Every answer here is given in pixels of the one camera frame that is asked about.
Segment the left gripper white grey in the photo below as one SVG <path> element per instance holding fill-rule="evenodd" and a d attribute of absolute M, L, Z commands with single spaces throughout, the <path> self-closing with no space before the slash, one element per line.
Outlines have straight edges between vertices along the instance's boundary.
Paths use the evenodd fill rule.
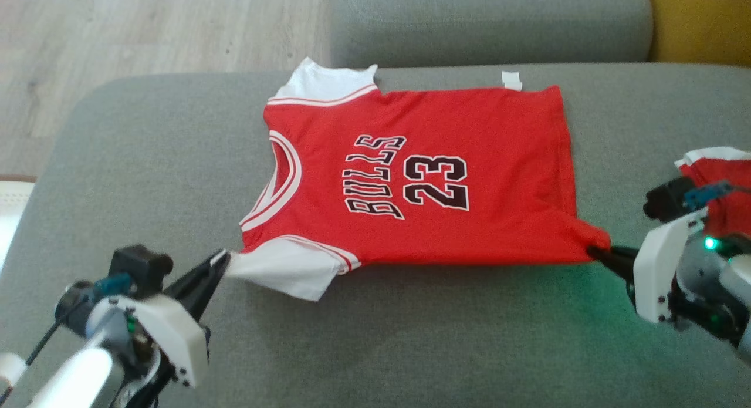
<path fill-rule="evenodd" d="M 147 407 L 170 382 L 196 389 L 207 378 L 208 344 L 201 320 L 227 271 L 227 250 L 209 256 L 142 301 L 106 296 L 88 318 L 88 345 L 113 362 L 117 389 L 104 387 L 94 406 Z"/>

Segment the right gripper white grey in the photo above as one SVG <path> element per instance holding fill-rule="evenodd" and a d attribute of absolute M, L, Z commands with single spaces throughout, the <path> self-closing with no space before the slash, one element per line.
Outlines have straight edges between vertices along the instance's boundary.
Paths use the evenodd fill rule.
<path fill-rule="evenodd" d="M 654 324 L 691 322 L 726 341 L 749 340 L 749 237 L 706 234 L 700 210 L 650 231 L 639 250 L 586 253 L 618 277 L 634 280 L 635 309 Z"/>

